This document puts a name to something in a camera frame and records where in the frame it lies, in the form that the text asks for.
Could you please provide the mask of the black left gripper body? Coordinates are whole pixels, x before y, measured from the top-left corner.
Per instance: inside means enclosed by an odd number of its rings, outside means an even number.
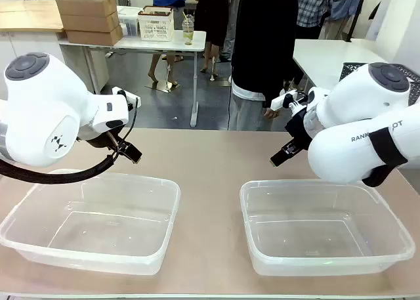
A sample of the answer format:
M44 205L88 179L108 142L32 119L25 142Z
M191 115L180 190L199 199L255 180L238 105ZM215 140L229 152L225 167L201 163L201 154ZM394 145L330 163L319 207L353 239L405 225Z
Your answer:
M122 127L113 128L94 139L87 140L87 142L95 148L116 149L117 146L126 146L127 143L119 136L122 129Z

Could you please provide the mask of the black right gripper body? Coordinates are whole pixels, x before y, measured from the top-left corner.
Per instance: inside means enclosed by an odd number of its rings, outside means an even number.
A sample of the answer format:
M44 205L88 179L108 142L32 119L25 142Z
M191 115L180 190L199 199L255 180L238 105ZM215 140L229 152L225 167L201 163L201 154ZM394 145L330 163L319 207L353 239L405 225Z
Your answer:
M310 143L310 136L304 127L306 108L303 108L287 122L285 129L297 143Z

